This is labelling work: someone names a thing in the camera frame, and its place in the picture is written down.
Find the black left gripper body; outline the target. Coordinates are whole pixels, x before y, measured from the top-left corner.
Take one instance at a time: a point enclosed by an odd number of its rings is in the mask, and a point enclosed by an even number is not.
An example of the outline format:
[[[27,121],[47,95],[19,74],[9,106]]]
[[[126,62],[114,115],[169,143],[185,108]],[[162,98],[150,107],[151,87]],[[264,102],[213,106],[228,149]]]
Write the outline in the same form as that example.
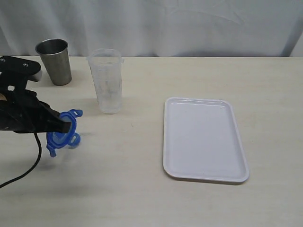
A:
[[[0,130],[41,131],[41,102],[27,82],[38,82],[41,65],[36,61],[4,55],[0,58]]]

